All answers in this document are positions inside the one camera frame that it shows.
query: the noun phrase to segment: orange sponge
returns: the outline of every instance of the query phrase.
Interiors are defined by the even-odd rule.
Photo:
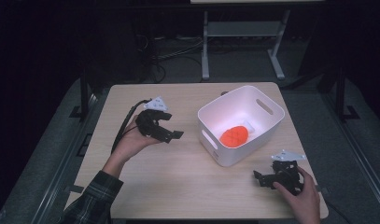
[[[248,138],[248,130],[244,126],[233,127],[219,138],[219,141],[226,147],[240,147]]]

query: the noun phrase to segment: metal stand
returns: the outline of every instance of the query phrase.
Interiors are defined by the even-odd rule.
[[[345,105],[345,71],[341,68],[338,77],[337,77],[337,87],[335,93],[335,112],[338,115],[338,118],[345,122],[347,119],[359,119],[359,115],[353,106],[348,105],[346,108],[349,111],[349,114],[345,114],[344,105]]]
[[[80,89],[81,89],[81,106],[75,106],[73,111],[71,111],[70,118],[80,118],[82,122],[88,115],[89,105],[88,105],[88,84],[86,81],[85,71],[81,73],[79,78]]]
[[[272,49],[268,49],[274,72],[278,79],[284,79],[277,52],[282,42],[290,10],[286,10],[281,21],[208,21],[207,11],[204,12],[204,50],[202,52],[202,79],[208,80],[209,63],[207,58],[207,41],[209,36],[276,36]]]

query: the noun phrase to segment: person's right hand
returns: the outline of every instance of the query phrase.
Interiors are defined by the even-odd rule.
[[[302,224],[320,223],[320,196],[315,187],[315,182],[303,168],[298,166],[298,171],[303,176],[303,191],[297,196],[292,195],[281,184],[274,182],[274,187],[279,190],[294,212],[295,218]]]
[[[134,116],[132,122],[125,128],[122,138],[120,139],[117,147],[108,158],[102,171],[116,178],[120,177],[123,165],[131,157],[139,153],[143,148],[158,144],[161,141],[152,137],[146,137],[141,134],[137,128],[135,120],[137,115]]]

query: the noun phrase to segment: plaid sleeve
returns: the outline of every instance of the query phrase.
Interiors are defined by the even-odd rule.
[[[82,195],[68,206],[59,223],[106,223],[123,182],[100,171]]]

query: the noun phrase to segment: wooden table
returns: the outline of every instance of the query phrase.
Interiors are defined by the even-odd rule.
[[[285,109],[272,139],[231,167],[219,166],[201,145],[198,110],[223,91],[254,85]],[[271,219],[292,218],[276,190],[262,188],[253,170],[272,174],[271,156],[282,149],[304,153],[289,112],[274,83],[119,85],[111,88],[78,172],[75,185],[87,187],[106,162],[114,138],[130,108],[161,96],[173,116],[160,125],[183,131],[179,140],[142,150],[125,164],[124,185],[113,203],[113,218],[145,219]],[[140,113],[139,106],[135,114]],[[313,175],[308,161],[299,165]],[[72,192],[67,205],[80,194]],[[321,217],[328,215],[321,197]]]

